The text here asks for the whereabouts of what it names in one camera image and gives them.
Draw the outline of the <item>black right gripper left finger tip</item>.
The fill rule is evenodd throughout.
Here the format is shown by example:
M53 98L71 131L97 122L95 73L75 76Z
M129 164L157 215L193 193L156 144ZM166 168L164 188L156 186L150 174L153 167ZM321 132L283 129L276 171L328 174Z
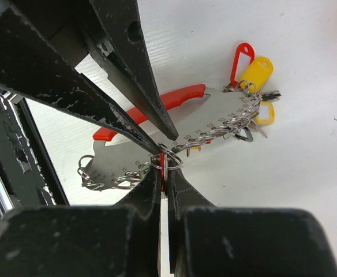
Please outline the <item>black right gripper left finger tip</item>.
M21 207L0 220L0 276L159 276L161 174L110 206Z

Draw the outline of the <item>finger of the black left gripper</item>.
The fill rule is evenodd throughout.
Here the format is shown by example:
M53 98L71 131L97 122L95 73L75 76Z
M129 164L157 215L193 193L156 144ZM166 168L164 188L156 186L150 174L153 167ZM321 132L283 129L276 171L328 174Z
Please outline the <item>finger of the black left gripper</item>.
M158 92L137 1L82 1L81 28L92 58L113 85L168 139L177 139Z
M160 148L123 108L71 67L14 5L0 5L0 88Z

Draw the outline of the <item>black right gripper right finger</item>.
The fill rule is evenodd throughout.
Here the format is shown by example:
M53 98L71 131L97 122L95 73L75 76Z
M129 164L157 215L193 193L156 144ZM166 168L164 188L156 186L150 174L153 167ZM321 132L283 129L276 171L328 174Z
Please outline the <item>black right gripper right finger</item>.
M175 276L337 276L319 222L302 209L217 207L181 170L168 173Z

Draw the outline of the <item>silver key with red tag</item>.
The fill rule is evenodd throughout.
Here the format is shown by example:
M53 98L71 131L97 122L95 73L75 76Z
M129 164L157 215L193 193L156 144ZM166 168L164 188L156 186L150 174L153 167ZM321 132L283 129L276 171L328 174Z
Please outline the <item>silver key with red tag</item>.
M152 167L158 169L161 174L161 199L167 197L165 192L165 183L168 180L169 171L180 169L183 165L183 161L175 153L161 152L158 155L154 155L150 158L150 164Z

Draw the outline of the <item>black key tag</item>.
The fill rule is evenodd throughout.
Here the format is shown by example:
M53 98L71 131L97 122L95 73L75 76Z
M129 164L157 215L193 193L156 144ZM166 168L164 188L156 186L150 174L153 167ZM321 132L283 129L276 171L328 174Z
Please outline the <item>black key tag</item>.
M253 141L253 136L248 127L238 129L233 133L233 137L238 140L251 143Z

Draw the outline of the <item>red key tag on organizer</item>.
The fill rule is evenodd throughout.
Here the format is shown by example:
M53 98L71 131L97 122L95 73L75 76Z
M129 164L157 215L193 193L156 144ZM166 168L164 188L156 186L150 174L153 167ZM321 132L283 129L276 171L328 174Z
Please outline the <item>red key tag on organizer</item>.
M230 73L230 85L232 87L238 84L241 74L254 61L254 58L255 51L249 43L243 42L237 46Z

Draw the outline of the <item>yellow key tag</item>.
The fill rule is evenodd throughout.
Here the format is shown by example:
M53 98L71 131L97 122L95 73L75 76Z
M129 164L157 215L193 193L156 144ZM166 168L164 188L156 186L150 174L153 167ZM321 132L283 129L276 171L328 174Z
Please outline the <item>yellow key tag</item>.
M249 87L250 93L258 92L268 81L273 71L274 66L269 58L257 57L242 73L238 85L242 89Z

